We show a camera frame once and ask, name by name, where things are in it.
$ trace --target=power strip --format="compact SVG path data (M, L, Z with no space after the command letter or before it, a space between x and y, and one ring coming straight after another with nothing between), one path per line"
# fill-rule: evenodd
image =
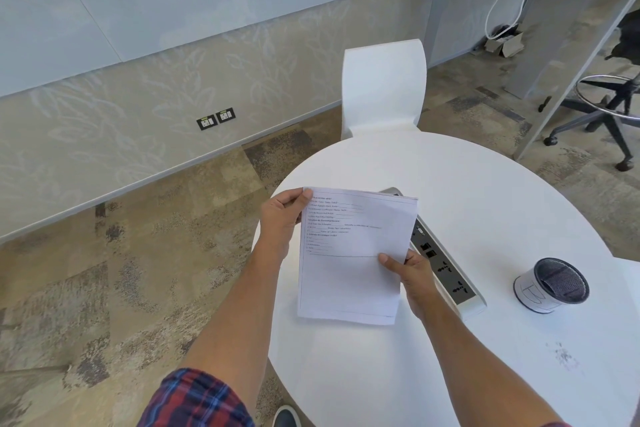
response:
M395 187L385 189L382 192L403 196ZM429 260L438 291L463 320L486 309L486 301L482 294L420 216L415 221L411 245L417 253Z

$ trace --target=person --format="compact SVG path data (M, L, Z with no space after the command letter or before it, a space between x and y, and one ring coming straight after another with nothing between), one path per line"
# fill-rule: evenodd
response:
M262 204L260 237L240 277L183 359L151 398L139 426L253 426L271 336L280 264L310 189L290 189ZM404 264L381 253L397 273L436 353L462 427L565 426L521 377L476 339L437 291L427 259ZM423 425L416 419L416 425ZM291 408L274 425L299 426Z

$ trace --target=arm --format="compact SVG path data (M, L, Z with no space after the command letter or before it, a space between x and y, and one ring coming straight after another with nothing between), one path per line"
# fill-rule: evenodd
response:
M312 191L281 192L262 205L260 238L240 277L182 361L228 384L255 409L267 365L280 264Z
M484 347L436 289L429 261L409 251L405 264L379 259L397 273L413 313L436 352L462 427L542 427L560 417L516 372Z

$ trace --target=person's left hand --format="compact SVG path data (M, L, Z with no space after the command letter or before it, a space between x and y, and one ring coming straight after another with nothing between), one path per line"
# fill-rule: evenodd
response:
M314 193L311 189L289 189L265 201L260 208L260 238L255 247L272 250L283 261L289 253L293 228L300 222L300 213L309 204Z

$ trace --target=shoe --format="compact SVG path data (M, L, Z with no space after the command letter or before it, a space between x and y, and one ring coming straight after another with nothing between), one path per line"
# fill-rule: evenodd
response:
M300 417L290 405L283 405L273 417L271 427L302 427Z

